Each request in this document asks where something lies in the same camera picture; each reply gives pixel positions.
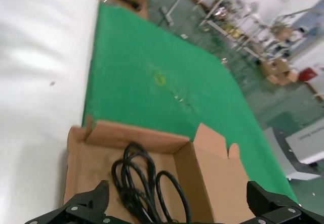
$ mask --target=small debris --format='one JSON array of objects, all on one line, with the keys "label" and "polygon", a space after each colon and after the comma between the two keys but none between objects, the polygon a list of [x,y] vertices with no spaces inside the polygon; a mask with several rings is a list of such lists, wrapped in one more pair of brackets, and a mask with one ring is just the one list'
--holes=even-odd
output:
[{"label": "small debris", "polygon": [[188,36],[185,34],[185,33],[183,33],[182,35],[180,35],[183,39],[187,39],[188,38]]}]

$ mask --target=coiled cable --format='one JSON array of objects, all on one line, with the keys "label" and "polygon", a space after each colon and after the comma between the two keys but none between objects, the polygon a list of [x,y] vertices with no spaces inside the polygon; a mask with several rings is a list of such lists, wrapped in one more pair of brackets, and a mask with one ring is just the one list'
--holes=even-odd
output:
[{"label": "coiled cable", "polygon": [[[143,157],[146,160],[148,176],[147,179],[141,169],[137,166],[137,164],[132,162],[132,159],[138,156]],[[119,165],[121,165],[121,182],[119,181],[116,173],[116,169]],[[144,187],[144,192],[135,187],[130,168],[132,168],[139,176]],[[132,215],[134,215],[139,220],[140,223],[162,222],[155,205],[155,188],[158,200],[167,221],[176,222],[176,220],[173,220],[171,218],[168,212],[160,188],[160,179],[163,175],[165,175],[173,183],[174,187],[180,195],[186,214],[186,222],[191,222],[191,212],[188,201],[176,178],[167,171],[160,171],[159,173],[157,173],[157,175],[155,175],[154,162],[148,155],[147,151],[141,145],[137,143],[130,143],[124,150],[123,159],[117,160],[113,163],[111,167],[111,175],[123,205]]]}]

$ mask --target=box flap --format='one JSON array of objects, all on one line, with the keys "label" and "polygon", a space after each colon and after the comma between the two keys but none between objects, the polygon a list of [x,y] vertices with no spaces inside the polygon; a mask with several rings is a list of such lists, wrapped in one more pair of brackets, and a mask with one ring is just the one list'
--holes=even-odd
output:
[{"label": "box flap", "polygon": [[240,223],[253,218],[246,200],[248,176],[238,144],[232,144],[227,154],[225,138],[200,124],[193,146],[214,222]]},{"label": "box flap", "polygon": [[130,142],[138,142],[147,151],[173,154],[189,141],[184,136],[99,120],[86,144],[124,149]]},{"label": "box flap", "polygon": [[80,142],[83,141],[86,130],[73,126],[67,137],[67,174],[64,193],[64,204],[77,193],[77,178],[79,166]]}]

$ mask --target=green felt surface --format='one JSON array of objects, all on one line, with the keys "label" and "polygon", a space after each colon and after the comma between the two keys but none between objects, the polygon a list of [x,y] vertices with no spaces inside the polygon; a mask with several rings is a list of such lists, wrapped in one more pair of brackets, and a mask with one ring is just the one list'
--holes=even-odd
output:
[{"label": "green felt surface", "polygon": [[296,199],[220,61],[122,8],[99,9],[87,114],[191,139],[203,122],[239,144],[250,179]]}]

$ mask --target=green floor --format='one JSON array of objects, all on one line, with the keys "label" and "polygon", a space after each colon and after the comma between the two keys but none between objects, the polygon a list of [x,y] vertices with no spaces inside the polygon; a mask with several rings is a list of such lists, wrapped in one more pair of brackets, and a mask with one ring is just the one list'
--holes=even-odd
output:
[{"label": "green floor", "polygon": [[[236,80],[262,130],[270,126],[290,133],[303,129],[324,116],[324,104],[312,97],[303,83],[275,86],[264,79],[254,58],[231,49],[231,44],[208,26],[198,24],[205,13],[192,0],[181,0],[172,13],[175,21],[169,27],[160,7],[170,8],[174,0],[149,0],[149,19],[157,26],[177,36],[186,34],[189,43],[228,60],[227,68]],[[324,178],[311,181],[291,181],[300,203],[309,210],[324,215]]]}]

